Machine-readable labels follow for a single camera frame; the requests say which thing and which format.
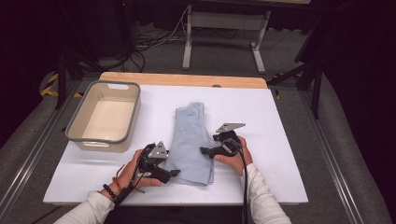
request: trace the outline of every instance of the white table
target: white table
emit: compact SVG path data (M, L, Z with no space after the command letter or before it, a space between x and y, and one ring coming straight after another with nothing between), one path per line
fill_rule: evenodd
M209 133L224 122L244 122L235 130L247 139L254 163L280 203L307 203L304 184L284 132L272 93L267 89L141 85L141 108L130 148L124 153L79 149L69 142L52 177L44 203L81 203L90 190L99 190L147 144L163 141L171 149L175 109L190 102L205 104ZM184 186L168 182L159 188L134 191L122 205L240 205L239 176L217 161L214 184Z

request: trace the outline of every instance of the hand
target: hand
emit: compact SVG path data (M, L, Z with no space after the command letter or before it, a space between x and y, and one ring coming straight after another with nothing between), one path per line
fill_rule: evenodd
M122 172L120 174L120 176L117 178L119 184L120 184L120 188L127 188L129 185L129 182L132 179L132 175L134 174L134 168L136 167L137 164L137 160L140 157L140 154L142 154L143 149L139 149L134 153L134 156L132 157L132 160L129 161L125 167L123 167ZM140 179L137 178L134 181L134 184L137 183L137 181ZM161 185L161 181L158 179L154 179L154 178L148 178L148 177L142 177L139 181L139 183L137 184L136 188L140 189L143 187L149 187L149 186L160 186ZM116 194L119 195L120 194L120 190L119 187L117 186L117 183L115 181L113 181L110 185L108 185L111 190ZM112 200L110 194L105 190L102 189L100 191L101 194L105 195L108 199Z
M134 153L134 157L132 158L131 161L129 161L126 166L123 168L118 180L120 183L121 188L126 188L129 185L129 181L132 179L132 175L134 174L134 168L136 167L137 160L140 157L140 154L142 154L143 149L139 149ZM148 178L148 177L142 177L137 184L136 188L140 189L143 187L149 187L149 186L160 186L161 181L158 179L153 179L153 178Z
M244 154L245 162L247 166L251 163L253 163L253 159L251 158L250 152L248 151L248 146L247 146L247 141L245 138L238 136L239 141L241 142L242 145L242 152ZM233 168L239 175L243 174L243 171L245 169L244 163L242 162L241 155L237 153L233 157L227 157L223 155L216 155L215 156L216 161L220 161L224 164L229 165L231 168Z

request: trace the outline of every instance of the beige plastic bin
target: beige plastic bin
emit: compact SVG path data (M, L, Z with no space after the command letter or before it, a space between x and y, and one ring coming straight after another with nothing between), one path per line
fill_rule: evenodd
M66 137L83 150L124 152L131 145L140 108L133 82L94 81L66 128Z

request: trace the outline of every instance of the folded cloth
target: folded cloth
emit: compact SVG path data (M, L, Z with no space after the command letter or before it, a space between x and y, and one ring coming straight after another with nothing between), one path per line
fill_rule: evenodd
M176 123L165 170L180 170L172 182L206 186L213 183L213 161L201 153L200 147L219 147L206 130L204 103L193 102L176 109Z

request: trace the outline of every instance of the forearm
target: forearm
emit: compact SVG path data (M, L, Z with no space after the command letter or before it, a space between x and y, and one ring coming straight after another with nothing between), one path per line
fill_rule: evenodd
M253 163L247 166L247 174L247 195L254 222L256 224L291 223ZM241 176L241 179L245 186L244 177Z
M97 191L91 191L87 201L79 204L55 223L104 223L108 213L113 209L114 203L106 196Z

